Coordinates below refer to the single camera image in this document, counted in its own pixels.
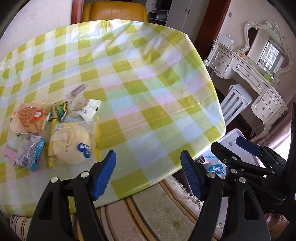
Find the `table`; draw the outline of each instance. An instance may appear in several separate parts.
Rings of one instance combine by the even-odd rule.
[[[81,83],[90,86],[85,97],[103,101],[97,146],[101,158],[114,150],[117,165],[95,207],[168,177],[181,168],[182,150],[195,158],[226,131],[196,49],[187,35],[165,26],[100,20],[58,28],[8,54],[0,77],[0,145],[15,150],[21,140],[8,126],[16,101],[60,103]],[[4,213],[32,216],[51,177],[69,179],[91,167],[48,169],[46,156],[45,148],[35,172],[0,159]],[[73,199],[70,210],[75,212]]]
[[[221,79],[235,80],[255,98],[255,101],[251,104],[251,110],[263,122],[264,128],[263,130],[260,129],[261,126],[253,128],[251,136],[259,130],[260,133],[253,137],[251,142],[257,143],[266,137],[276,120],[288,110],[274,83],[265,79],[263,74],[260,73],[261,68],[254,61],[248,60],[247,56],[242,58],[239,54],[215,40],[208,58],[204,60],[204,64],[210,67],[213,73]]]

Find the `leather chair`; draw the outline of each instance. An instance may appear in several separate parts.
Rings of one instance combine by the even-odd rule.
[[[89,2],[83,8],[82,22],[111,19],[147,22],[147,10],[140,3],[117,1]]]

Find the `plastic food wrapper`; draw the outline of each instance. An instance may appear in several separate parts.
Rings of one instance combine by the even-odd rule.
[[[201,155],[200,157],[198,157],[194,161],[197,162],[197,163],[203,164],[203,165],[207,164],[207,163],[210,163],[209,159],[207,159],[204,155]]]
[[[58,105],[54,103],[52,105],[52,110],[49,115],[49,121],[56,119],[58,121],[64,121],[65,117],[67,116],[68,112],[68,101]]]
[[[223,166],[221,164],[210,166],[208,169],[208,172],[214,172],[218,175],[225,175],[225,172],[223,170]]]
[[[79,165],[101,161],[96,147],[99,141],[99,118],[92,121],[61,123],[53,120],[48,151],[48,166]]]
[[[10,129],[20,134],[40,135],[46,127],[52,102],[25,103],[16,105],[10,119]]]
[[[68,116],[91,121],[102,101],[76,96],[69,105]]]
[[[74,90],[71,91],[71,98],[73,99],[76,96],[78,96],[80,93],[85,91],[87,87],[88,87],[88,85],[85,85],[85,84],[79,85],[77,88],[75,88]]]
[[[22,141],[21,148],[17,152],[17,167],[25,167],[30,171],[35,171],[40,152],[45,144],[45,140],[41,136],[27,135]]]

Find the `white box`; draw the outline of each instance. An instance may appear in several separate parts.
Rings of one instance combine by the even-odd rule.
[[[228,48],[230,48],[230,49],[232,49],[232,50],[234,50],[234,47],[233,47],[233,40],[229,37],[226,37],[226,36],[224,36],[224,35],[219,35],[219,37],[218,37],[218,40],[217,40],[219,43],[221,43],[221,44],[223,44],[223,45],[225,45],[226,47],[228,47]]]

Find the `checkered tablecloth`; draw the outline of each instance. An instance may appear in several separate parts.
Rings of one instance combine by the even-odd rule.
[[[0,145],[17,150],[8,129],[16,102],[60,102],[81,83],[102,100],[101,158],[117,165],[102,206],[139,192],[180,167],[180,153],[197,157],[225,133],[217,95],[196,49],[179,31],[125,20],[93,21],[52,30],[23,44],[0,63]],[[0,159],[0,208],[32,216],[53,176],[73,178],[91,165],[48,169],[47,151],[35,172]],[[75,211],[73,198],[71,212]]]

